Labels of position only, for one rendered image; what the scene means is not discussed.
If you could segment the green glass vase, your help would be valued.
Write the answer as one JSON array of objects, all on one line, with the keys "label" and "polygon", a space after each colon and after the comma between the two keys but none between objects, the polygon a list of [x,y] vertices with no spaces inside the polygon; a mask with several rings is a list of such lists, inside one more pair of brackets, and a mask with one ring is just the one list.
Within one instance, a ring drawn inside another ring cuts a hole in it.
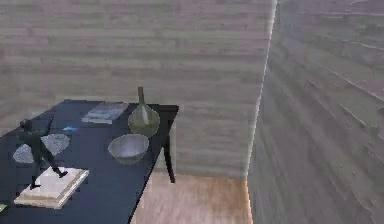
[{"label": "green glass vase", "polygon": [[128,125],[135,134],[141,134],[147,138],[157,133],[160,126],[160,115],[152,109],[144,97],[144,88],[138,88],[139,103],[128,118]]}]

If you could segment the grey bowl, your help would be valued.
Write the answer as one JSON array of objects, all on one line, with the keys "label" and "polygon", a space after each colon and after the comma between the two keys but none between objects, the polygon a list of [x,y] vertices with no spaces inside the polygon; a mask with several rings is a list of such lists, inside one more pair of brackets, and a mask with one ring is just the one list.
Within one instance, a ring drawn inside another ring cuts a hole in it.
[{"label": "grey bowl", "polygon": [[135,164],[146,154],[149,139],[141,134],[126,134],[115,138],[108,146],[109,154],[118,162]]}]

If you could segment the grey flat book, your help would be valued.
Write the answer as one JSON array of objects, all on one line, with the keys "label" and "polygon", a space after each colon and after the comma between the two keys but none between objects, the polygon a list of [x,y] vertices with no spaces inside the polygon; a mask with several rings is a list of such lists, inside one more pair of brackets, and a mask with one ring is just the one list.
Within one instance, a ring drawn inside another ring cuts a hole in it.
[{"label": "grey flat book", "polygon": [[90,110],[82,122],[112,124],[128,108],[127,103],[101,102]]}]

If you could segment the black table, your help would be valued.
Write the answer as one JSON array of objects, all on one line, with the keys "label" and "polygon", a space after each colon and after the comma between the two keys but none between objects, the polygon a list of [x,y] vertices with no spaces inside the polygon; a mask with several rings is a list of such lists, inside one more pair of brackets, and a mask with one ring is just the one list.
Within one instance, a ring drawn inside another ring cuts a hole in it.
[{"label": "black table", "polygon": [[64,167],[87,169],[89,175],[61,209],[14,203],[28,187],[32,167],[13,159],[20,146],[16,130],[0,137],[0,203],[7,205],[5,213],[0,214],[0,224],[130,224],[161,150],[169,148],[170,130],[179,107],[151,106],[160,115],[159,129],[149,139],[144,157],[133,165],[124,165],[109,154],[108,145],[130,132],[127,120],[136,105],[129,105],[111,125],[83,123],[81,118],[97,105],[96,101],[66,99],[33,119],[33,126],[43,129],[53,114],[53,133],[61,133],[67,126],[77,128],[71,133],[70,146],[56,161]]}]

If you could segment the grey round plate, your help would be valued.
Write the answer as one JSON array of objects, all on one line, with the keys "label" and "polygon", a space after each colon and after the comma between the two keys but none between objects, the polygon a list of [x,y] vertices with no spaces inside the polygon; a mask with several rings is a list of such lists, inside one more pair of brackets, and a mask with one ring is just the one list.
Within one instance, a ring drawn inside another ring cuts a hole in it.
[{"label": "grey round plate", "polygon": [[[48,136],[42,137],[41,140],[53,156],[63,152],[69,146],[71,141],[71,139],[65,134],[50,134]],[[21,145],[14,152],[13,159],[17,163],[33,163],[31,148],[26,144]]]}]

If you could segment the dark figure statue on white base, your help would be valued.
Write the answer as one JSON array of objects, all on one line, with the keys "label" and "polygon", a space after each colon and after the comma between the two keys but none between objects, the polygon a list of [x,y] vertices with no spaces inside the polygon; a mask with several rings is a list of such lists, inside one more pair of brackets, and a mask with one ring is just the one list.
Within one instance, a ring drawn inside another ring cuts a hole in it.
[{"label": "dark figure statue on white base", "polygon": [[52,121],[43,130],[36,130],[29,119],[20,122],[16,137],[21,145],[31,148],[33,163],[31,183],[14,199],[18,205],[61,209],[89,171],[81,168],[60,167],[56,156],[48,150],[41,138],[50,135]]}]

